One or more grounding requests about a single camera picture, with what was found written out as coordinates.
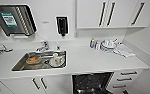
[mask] paper towel dispenser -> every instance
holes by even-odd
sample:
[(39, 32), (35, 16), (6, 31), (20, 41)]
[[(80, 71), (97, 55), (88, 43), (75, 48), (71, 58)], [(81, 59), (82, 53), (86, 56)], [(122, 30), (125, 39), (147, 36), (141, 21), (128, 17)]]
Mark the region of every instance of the paper towel dispenser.
[(0, 5), (0, 26), (10, 34), (32, 35), (37, 29), (27, 5)]
[(56, 17), (58, 33), (64, 37), (68, 33), (67, 17)]

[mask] white countertop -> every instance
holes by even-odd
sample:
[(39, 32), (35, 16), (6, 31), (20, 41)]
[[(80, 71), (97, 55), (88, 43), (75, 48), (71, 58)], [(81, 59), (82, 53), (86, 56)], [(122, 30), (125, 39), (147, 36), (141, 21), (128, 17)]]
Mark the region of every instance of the white countertop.
[(59, 74), (82, 74), (111, 72), (122, 69), (148, 69), (137, 57), (122, 57), (114, 53), (97, 51), (89, 47), (68, 47), (66, 50), (66, 67), (40, 70), (12, 71), (12, 68), (31, 49), (14, 50), (0, 55), (0, 79), (35, 77)]

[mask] black dispenser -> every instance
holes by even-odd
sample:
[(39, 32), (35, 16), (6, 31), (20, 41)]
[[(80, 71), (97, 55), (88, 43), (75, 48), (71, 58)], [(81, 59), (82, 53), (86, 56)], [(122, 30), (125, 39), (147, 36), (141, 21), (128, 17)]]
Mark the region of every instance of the black dispenser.
[(67, 17), (56, 17), (58, 33), (64, 37), (68, 33)]

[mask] cabinet handle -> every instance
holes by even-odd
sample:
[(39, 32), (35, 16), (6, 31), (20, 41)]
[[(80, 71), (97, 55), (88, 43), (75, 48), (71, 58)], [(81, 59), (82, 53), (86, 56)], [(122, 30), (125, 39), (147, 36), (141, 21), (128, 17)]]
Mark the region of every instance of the cabinet handle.
[(37, 85), (37, 83), (35, 82), (35, 78), (32, 80), (33, 81), (33, 83), (35, 84), (35, 86), (36, 86), (36, 88), (37, 89), (40, 89), (40, 87)]
[(134, 24), (136, 23), (137, 18), (139, 17), (140, 12), (141, 12), (141, 10), (143, 9), (144, 4), (145, 4), (145, 3), (141, 3), (140, 8), (139, 8), (139, 10), (138, 10), (138, 12), (137, 12), (137, 14), (136, 14), (136, 17), (135, 17), (134, 21), (131, 23), (131, 25), (134, 25)]
[(130, 73), (121, 73), (121, 75), (130, 75), (130, 74), (137, 74), (137, 72), (134, 71), (134, 72), (130, 72)]
[(45, 87), (45, 89), (47, 89), (47, 86), (45, 85), (45, 82), (43, 81), (43, 78), (41, 78), (41, 82), (42, 82), (43, 86)]
[(117, 79), (117, 81), (132, 80), (132, 78)]
[(122, 85), (122, 86), (113, 86), (113, 88), (122, 88), (122, 87), (126, 87), (126, 85)]
[(102, 18), (103, 18), (104, 10), (105, 10), (105, 4), (106, 4), (106, 2), (103, 2), (103, 7), (102, 7), (102, 13), (101, 13), (101, 18), (100, 18), (99, 27), (101, 26), (101, 23), (102, 23)]
[(110, 15), (109, 15), (109, 20), (108, 20), (107, 26), (110, 24), (111, 17), (112, 17), (112, 13), (113, 13), (113, 10), (114, 10), (114, 7), (115, 7), (115, 2), (112, 3), (111, 13), (110, 13)]

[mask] stainless steel sink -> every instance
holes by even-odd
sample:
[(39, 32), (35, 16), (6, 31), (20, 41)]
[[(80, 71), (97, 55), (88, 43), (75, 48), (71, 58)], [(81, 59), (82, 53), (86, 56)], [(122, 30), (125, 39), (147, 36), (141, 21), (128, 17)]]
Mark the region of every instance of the stainless steel sink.
[[(57, 53), (58, 56), (62, 56), (64, 58), (64, 63), (60, 65), (59, 67), (52, 67), (49, 64), (50, 59), (53, 58), (53, 54)], [(27, 64), (26, 60), (30, 56), (40, 56), (41, 62), (39, 64)], [(29, 52), (26, 53), (19, 62), (12, 68), (12, 71), (23, 71), (23, 70), (38, 70), (38, 69), (52, 69), (52, 68), (63, 68), (66, 66), (66, 51), (48, 51), (48, 52), (42, 52), (42, 53), (36, 53), (36, 52)]]

